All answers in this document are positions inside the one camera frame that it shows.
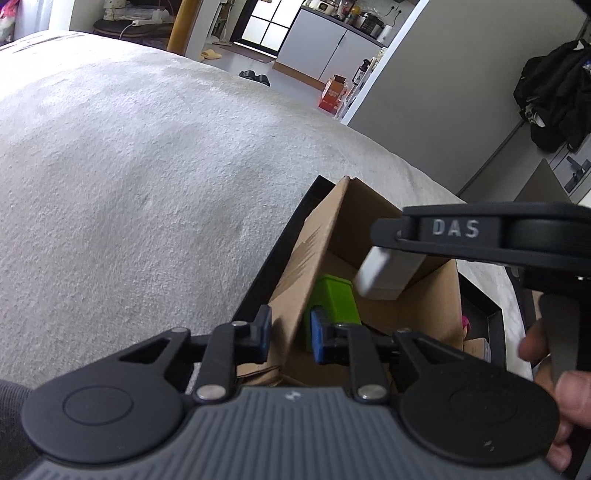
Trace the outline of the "person's right hand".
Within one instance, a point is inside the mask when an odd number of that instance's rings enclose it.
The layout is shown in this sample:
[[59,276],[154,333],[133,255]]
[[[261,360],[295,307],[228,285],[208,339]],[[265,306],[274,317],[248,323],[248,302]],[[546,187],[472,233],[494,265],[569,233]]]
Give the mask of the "person's right hand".
[[572,461],[572,448],[567,441],[573,428],[590,428],[590,373],[567,371],[557,382],[552,380],[548,340],[541,320],[529,328],[519,344],[518,354],[522,360],[538,367],[535,382],[547,390],[558,405],[561,420],[547,460],[562,473]]

